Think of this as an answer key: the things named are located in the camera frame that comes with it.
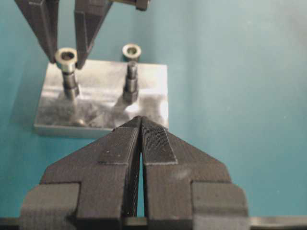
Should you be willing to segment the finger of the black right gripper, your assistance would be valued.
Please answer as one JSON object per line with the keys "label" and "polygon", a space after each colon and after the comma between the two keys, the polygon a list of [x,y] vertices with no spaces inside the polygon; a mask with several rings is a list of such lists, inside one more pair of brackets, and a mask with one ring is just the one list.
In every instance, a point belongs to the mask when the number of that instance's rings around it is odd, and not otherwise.
{"label": "finger of the black right gripper", "polygon": [[15,0],[51,63],[58,49],[58,0]]}
{"label": "finger of the black right gripper", "polygon": [[93,46],[100,27],[113,2],[110,0],[75,1],[74,22],[78,69],[82,69]]}

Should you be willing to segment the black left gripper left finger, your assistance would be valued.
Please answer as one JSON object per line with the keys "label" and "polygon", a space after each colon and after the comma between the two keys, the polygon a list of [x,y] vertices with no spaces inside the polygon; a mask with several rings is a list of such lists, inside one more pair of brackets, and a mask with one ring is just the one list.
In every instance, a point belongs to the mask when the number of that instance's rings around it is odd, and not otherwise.
{"label": "black left gripper left finger", "polygon": [[134,214],[140,117],[49,165],[20,214],[22,230],[119,230]]}

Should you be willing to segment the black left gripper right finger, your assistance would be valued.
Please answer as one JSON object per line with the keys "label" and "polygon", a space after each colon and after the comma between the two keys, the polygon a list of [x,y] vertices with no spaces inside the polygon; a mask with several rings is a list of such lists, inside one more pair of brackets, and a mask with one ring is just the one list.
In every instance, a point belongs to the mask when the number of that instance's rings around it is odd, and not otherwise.
{"label": "black left gripper right finger", "polygon": [[245,193],[222,162],[146,117],[142,156],[149,229],[249,229]]}

